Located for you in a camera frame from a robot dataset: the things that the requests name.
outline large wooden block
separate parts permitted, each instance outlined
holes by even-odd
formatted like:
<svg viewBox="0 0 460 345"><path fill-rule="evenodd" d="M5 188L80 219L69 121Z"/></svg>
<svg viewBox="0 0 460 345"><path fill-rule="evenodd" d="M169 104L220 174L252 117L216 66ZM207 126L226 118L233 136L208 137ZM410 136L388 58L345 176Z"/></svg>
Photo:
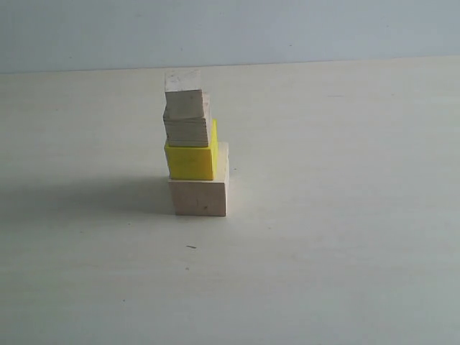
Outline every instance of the large wooden block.
<svg viewBox="0 0 460 345"><path fill-rule="evenodd" d="M201 119L204 117L199 70L167 73L165 96L170 119Z"/></svg>
<svg viewBox="0 0 460 345"><path fill-rule="evenodd" d="M211 143L207 147L175 147L166 142L170 177L174 180L213 180L218 150L216 120L213 120Z"/></svg>
<svg viewBox="0 0 460 345"><path fill-rule="evenodd" d="M207 147L211 143L210 97L203 94L204 117L194 119L171 119L168 105L163 114L167 143L170 146Z"/></svg>
<svg viewBox="0 0 460 345"><path fill-rule="evenodd" d="M175 213L179 216L226 216L229 192L229 145L218 144L216 178L209 181L169 180Z"/></svg>

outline white table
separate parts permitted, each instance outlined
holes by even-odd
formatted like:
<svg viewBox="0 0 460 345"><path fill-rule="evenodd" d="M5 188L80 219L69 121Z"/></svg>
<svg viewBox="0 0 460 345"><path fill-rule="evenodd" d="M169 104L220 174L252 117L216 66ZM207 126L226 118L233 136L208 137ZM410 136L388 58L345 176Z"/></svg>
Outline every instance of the white table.
<svg viewBox="0 0 460 345"><path fill-rule="evenodd" d="M460 57L202 68L226 218L164 72L0 75L1 344L459 344Z"/></svg>

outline yellow block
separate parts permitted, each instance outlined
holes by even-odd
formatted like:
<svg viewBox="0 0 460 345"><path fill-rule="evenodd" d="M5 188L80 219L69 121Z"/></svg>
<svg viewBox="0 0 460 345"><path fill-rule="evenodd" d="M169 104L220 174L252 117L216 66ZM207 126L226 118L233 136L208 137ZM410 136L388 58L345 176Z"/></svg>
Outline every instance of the yellow block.
<svg viewBox="0 0 460 345"><path fill-rule="evenodd" d="M217 126L213 119L211 143L208 147L170 146L167 142L165 153L170 178L173 180L213 180L217 166Z"/></svg>

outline white wall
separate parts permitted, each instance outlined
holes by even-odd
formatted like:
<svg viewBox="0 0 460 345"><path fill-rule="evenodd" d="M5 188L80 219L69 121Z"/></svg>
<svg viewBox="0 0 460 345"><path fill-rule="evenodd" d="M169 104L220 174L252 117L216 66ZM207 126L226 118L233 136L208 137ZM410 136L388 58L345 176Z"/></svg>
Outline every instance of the white wall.
<svg viewBox="0 0 460 345"><path fill-rule="evenodd" d="M0 0L0 72L454 55L459 13L459 0Z"/></svg>

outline stacked blocks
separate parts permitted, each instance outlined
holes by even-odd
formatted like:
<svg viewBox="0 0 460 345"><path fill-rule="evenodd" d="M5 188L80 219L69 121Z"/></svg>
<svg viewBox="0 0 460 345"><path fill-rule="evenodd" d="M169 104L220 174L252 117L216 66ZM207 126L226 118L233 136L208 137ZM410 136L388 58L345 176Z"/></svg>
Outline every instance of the stacked blocks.
<svg viewBox="0 0 460 345"><path fill-rule="evenodd" d="M177 215L226 216L229 146L217 139L199 70L165 76L165 154Z"/></svg>

